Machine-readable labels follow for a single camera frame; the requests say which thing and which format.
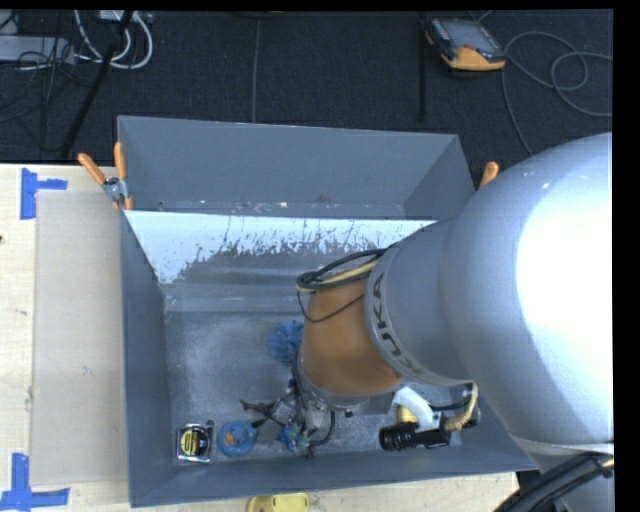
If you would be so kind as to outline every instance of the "blue pom-pom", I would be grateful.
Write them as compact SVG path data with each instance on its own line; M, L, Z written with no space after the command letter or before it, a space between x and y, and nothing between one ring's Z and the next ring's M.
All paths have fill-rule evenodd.
M285 366L293 365L293 358L302 343L302 322L280 322L269 334L269 349Z

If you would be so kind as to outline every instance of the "black carpet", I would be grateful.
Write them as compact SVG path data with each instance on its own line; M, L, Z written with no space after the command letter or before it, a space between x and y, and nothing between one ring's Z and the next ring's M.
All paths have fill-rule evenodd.
M81 48L73 11L15 12L20 34L59 35L75 51ZM81 20L93 45L105 51L116 25L98 22L95 13L81 10ZM485 13L425 14L471 19ZM483 25L508 47L501 72L457 76L428 47L423 122L417 11L152 14L151 61L138 70L109 69L68 155L61 155L63 143L99 64L22 70L2 63L0 161L75 163L82 151L112 165L117 117L135 114L453 133L477 185L489 160L508 168L529 154L612 131L613 10L487 14ZM140 60L145 37L136 24L131 33L131 54ZM558 61L573 51L582 53ZM27 56L21 65L29 66ZM554 88L554 77L563 89Z

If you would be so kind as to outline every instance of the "orange device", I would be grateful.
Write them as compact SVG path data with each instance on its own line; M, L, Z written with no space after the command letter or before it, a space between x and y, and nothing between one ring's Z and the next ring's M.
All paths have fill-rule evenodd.
M428 19L424 33L442 60L456 71L496 71L507 56L480 23L471 20Z

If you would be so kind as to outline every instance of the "wooden table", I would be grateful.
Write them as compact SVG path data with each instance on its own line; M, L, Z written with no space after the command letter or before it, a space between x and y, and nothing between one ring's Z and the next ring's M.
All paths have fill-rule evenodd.
M19 219L20 170L0 165L0 490L9 488L10 456L29 455L33 363L37 219ZM43 177L68 180L76 189L97 185L80 166L29 165ZM115 176L115 170L105 168ZM517 489L513 473L309 492L310 511L490 512ZM130 510L126 481L74 484L69 504L52 510ZM34 491L59 489L34 487ZM243 511L246 499L153 507L166 511Z

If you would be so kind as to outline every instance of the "bin floor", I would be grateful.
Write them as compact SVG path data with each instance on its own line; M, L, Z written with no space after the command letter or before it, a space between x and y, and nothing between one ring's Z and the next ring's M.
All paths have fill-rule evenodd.
M271 355L267 340L274 326L291 321L291 315L169 312L165 318L174 430L186 423L213 420L217 434L229 421L261 417L244 411L241 399L268 403L284 394L291 371ZM435 403L451 400L448 389L413 383L412 387ZM318 451L380 450L379 429L396 422L395 407L387 414L336 416L331 441ZM276 423L267 421L244 459L301 456L276 440L279 430ZM459 443L457 435L452 438L455 443ZM214 462L232 460L217 448L212 452Z

